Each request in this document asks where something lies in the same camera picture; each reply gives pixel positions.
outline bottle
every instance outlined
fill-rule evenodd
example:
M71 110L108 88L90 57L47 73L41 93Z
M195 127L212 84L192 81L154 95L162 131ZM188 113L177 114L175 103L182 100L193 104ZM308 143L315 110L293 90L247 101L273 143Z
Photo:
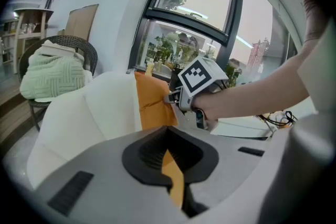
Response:
M162 66L162 59L160 58L158 63L157 63L157 72L161 72L161 66Z
M151 58L151 59L149 60L149 62L147 63L147 68L146 68L145 75L147 75L147 76L152 76L152 74L153 74L153 69L154 69L154 59Z

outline person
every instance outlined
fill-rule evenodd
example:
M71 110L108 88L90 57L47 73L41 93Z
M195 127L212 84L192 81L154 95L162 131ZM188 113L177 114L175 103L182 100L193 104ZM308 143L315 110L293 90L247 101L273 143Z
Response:
M196 96L193 106L203 110L208 120L280 111L309 96L297 70L317 45L328 18L317 0L302 2L306 15L306 33L301 52L262 80Z

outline wicker chair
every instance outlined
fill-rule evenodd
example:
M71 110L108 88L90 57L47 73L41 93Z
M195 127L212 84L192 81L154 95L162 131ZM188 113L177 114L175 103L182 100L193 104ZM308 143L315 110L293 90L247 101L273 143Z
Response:
M71 47L74 48L76 51L78 49L82 50L84 52L84 59L89 59L90 63L90 71L92 74L94 74L98 56L97 52L94 49L94 47L88 43L86 40L74 37L74 36L52 36L48 37L42 40L39 40L38 42L32 44L22 55L20 62L19 62L19 80L22 81L23 76L26 74L28 69L28 58L34 54L34 52L41 47L41 45L46 41L50 40L52 43L57 43L62 46ZM36 126L36 129L40 131L40 127L37 122L36 114L34 112L34 108L43 108L44 110L47 109L47 107L50 105L50 102L46 103L39 103L35 100L28 100L29 106L30 106L30 112L32 113L32 118L34 121L34 125Z

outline green knit blanket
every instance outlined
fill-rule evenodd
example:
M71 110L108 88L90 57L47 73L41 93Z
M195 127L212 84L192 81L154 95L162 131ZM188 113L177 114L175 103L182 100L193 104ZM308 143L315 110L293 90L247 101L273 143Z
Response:
M57 97L84 86L82 62L75 57L44 56L38 51L29 58L20 92L26 99Z

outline black window frame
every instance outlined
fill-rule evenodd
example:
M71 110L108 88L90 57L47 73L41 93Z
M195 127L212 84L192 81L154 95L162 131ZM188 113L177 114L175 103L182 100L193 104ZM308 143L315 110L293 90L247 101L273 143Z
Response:
M190 29L191 31L197 32L220 43L221 48L218 52L216 63L225 70L238 33L243 0L229 0L228 13L226 15L223 30L200 21L192 16L183 15L171 10L156 8L156 1L157 0L147 0L136 29L137 31L131 49L128 68L137 68L136 62L147 23L150 20L158 20Z

